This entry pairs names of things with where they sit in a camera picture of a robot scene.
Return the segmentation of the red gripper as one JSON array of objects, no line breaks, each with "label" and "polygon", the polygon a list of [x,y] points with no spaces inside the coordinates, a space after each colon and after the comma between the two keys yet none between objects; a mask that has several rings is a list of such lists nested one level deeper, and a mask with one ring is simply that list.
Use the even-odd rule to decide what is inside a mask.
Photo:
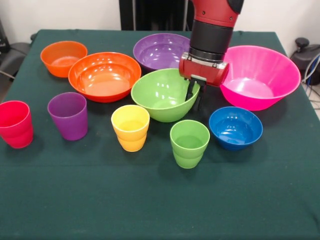
[{"label": "red gripper", "polygon": [[[203,61],[184,52],[180,58],[178,69],[182,77],[189,79],[185,101],[197,99],[197,110],[200,111],[206,85],[219,87],[225,81],[229,68],[230,65],[227,62]],[[197,83],[195,79],[205,82]]]}]

